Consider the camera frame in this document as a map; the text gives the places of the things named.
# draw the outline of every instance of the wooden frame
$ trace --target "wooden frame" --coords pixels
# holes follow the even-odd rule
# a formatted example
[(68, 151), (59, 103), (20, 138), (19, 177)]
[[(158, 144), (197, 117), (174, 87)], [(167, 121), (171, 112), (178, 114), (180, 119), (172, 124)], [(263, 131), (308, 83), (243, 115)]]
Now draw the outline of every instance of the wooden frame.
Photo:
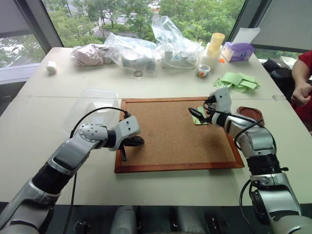
[[(183, 97), (183, 98), (150, 98), (150, 99), (123, 99), (121, 108), (127, 110), (126, 104), (130, 102), (162, 102), (162, 101), (188, 101), (188, 100), (205, 100), (205, 97)], [(202, 169), (226, 169), (226, 168), (243, 168), (244, 163), (230, 135), (226, 134), (235, 161), (230, 162), (207, 162), (207, 163), (180, 163), (180, 164), (160, 164), (160, 165), (137, 165), (122, 166), (121, 153), (117, 150), (115, 160), (115, 173), (132, 173), (132, 172), (156, 172), (156, 171), (180, 171), (180, 170), (202, 170)]]

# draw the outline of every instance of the clear plastic container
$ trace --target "clear plastic container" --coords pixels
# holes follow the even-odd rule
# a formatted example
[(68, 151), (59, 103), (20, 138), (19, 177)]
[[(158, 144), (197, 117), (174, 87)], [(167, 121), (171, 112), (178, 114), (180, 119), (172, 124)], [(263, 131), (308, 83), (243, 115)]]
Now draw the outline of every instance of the clear plastic container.
[[(118, 95), (116, 92), (98, 89), (82, 91), (63, 124), (62, 128), (65, 136), (67, 138), (70, 136), (74, 126), (85, 114), (105, 106), (118, 107)], [(84, 123), (101, 124), (110, 129), (118, 123), (119, 116), (120, 112), (117, 110), (99, 110), (86, 117), (80, 125)]]

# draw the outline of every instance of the cork surface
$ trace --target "cork surface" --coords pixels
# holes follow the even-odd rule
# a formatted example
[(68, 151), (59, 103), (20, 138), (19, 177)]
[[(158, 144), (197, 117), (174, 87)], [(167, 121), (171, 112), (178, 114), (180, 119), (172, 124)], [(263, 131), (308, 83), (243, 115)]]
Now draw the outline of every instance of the cork surface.
[(195, 99), (127, 102), (125, 109), (137, 117), (139, 136), (145, 143), (125, 147), (128, 160), (121, 162), (121, 167), (236, 162), (221, 127), (194, 124), (188, 107), (202, 105), (204, 98)]

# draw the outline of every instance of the white table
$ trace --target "white table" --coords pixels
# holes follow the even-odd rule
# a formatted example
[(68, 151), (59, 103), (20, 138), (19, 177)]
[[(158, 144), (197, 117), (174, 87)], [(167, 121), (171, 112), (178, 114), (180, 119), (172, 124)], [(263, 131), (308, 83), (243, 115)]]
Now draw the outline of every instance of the white table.
[[(133, 80), (120, 73), (120, 80), (116, 81), (108, 78), (109, 76), (105, 79), (103, 74), (106, 74), (106, 68), (89, 68), (89, 72), (83, 71), (82, 73), (88, 78), (85, 78), (86, 81), (81, 81), (83, 78), (80, 73), (76, 71), (74, 72), (76, 76), (73, 76), (69, 75), (69, 70), (67, 70), (70, 66), (69, 58), (64, 56), (69, 55), (69, 50), (57, 48), (52, 52), (44, 59), (36, 74), (30, 78), (0, 117), (2, 133), (0, 140), (0, 187), (2, 188), (0, 201), (11, 200), (24, 182), (38, 171), (65, 140), (62, 125), (82, 89), (87, 87), (105, 88), (104, 84), (107, 83), (111, 89), (117, 90), (119, 97), (122, 98), (204, 96), (207, 95), (204, 90), (213, 90), (211, 84), (214, 80), (200, 80), (194, 76), (187, 78), (196, 85), (192, 82), (188, 84), (198, 90), (185, 88), (185, 83), (182, 85), (177, 81), (177, 77), (173, 77), (175, 84), (170, 80), (170, 76), (166, 79), (156, 77)], [(54, 77), (46, 77), (43, 67), (47, 60), (52, 59), (51, 56), (55, 60), (60, 57), (58, 64), (61, 70)], [(240, 66), (239, 64), (224, 65), (232, 68)], [(260, 64), (255, 65), (255, 70), (262, 73), (260, 66)], [(119, 72), (114, 67), (108, 69), (108, 74)], [(246, 68), (246, 70), (237, 70), (237, 72), (255, 75), (256, 73), (253, 74), (252, 70), (252, 68)], [(187, 76), (186, 73), (181, 75), (181, 80), (187, 81), (185, 76)], [(75, 77), (78, 86), (71, 84)], [(122, 80), (127, 85), (131, 83), (133, 85), (120, 87)], [(154, 90), (147, 93), (142, 88), (143, 85), (152, 86), (153, 84), (158, 87), (166, 87), (166, 82), (170, 89)], [(270, 94), (268, 94), (268, 90), (264, 90), (265, 85), (270, 87)], [(239, 106), (250, 106), (262, 111), (266, 127), (275, 137), (277, 156), (281, 166), (290, 168), (287, 175), (299, 202), (311, 203), (312, 189), (307, 186), (310, 184), (310, 178), (307, 175), (312, 165), (312, 157), (309, 153), (312, 137), (288, 102), (272, 100), (270, 96), (273, 94), (279, 95), (279, 91), (272, 83), (270, 86), (268, 75), (263, 73), (262, 86), (253, 96), (237, 92), (231, 93), (232, 111), (234, 112)], [(116, 175), (114, 174), (114, 164), (114, 152), (109, 152), (107, 149), (91, 152), (90, 157), (78, 172), (75, 204), (232, 206), (238, 205), (239, 191), (250, 175), (248, 167), (232, 170)], [(58, 204), (70, 203), (71, 184), (72, 181), (64, 188)], [(251, 204), (248, 196), (244, 197), (244, 204)]]
[[(195, 70), (157, 68), (156, 77), (133, 77), (131, 72), (118, 69), (117, 65), (76, 67), (69, 59), (70, 48), (53, 48), (43, 59), (33, 76), (27, 81), (20, 96), (78, 97), (82, 90), (97, 88), (114, 90), (120, 98), (181, 98), (207, 96), (215, 90), (213, 83), (226, 72), (242, 72), (255, 76), (261, 89), (246, 94), (232, 92), (232, 98), (272, 99), (282, 93), (262, 67), (255, 55), (249, 61), (219, 63), (217, 69), (206, 79), (198, 78)], [(45, 66), (54, 60), (58, 73), (49, 76)]]

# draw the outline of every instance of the cork board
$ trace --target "cork board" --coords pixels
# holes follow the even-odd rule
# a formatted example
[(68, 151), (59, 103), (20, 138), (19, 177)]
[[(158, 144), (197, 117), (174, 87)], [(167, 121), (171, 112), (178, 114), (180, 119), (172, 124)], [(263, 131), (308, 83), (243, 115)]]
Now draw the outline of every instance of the cork board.
[(123, 99), (121, 108), (136, 116), (145, 143), (116, 154), (115, 173), (242, 168), (233, 139), (223, 128), (195, 125), (188, 107), (205, 97)]

